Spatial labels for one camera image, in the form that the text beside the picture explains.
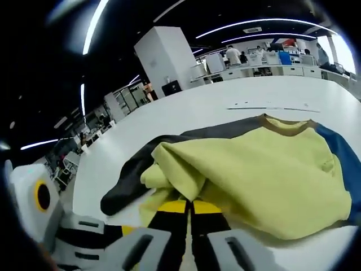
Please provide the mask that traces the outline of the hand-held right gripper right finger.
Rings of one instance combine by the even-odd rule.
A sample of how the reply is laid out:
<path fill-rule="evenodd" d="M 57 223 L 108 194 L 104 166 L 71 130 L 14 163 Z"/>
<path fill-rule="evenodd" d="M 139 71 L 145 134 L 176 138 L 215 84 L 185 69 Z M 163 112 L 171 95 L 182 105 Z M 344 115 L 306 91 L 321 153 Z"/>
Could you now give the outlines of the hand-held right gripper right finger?
<path fill-rule="evenodd" d="M 231 229 L 214 205 L 191 207 L 192 253 L 198 270 L 270 270 L 271 251 L 241 229 Z"/>

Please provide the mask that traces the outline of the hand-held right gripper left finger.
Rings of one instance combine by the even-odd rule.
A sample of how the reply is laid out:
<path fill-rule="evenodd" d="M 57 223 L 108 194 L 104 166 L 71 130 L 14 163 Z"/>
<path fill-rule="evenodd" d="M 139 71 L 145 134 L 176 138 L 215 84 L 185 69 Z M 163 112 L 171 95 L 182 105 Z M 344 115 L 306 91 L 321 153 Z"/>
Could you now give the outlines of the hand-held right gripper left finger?
<path fill-rule="evenodd" d="M 105 231 L 101 270 L 179 270 L 186 251 L 188 202 L 163 204 L 147 227 Z"/>

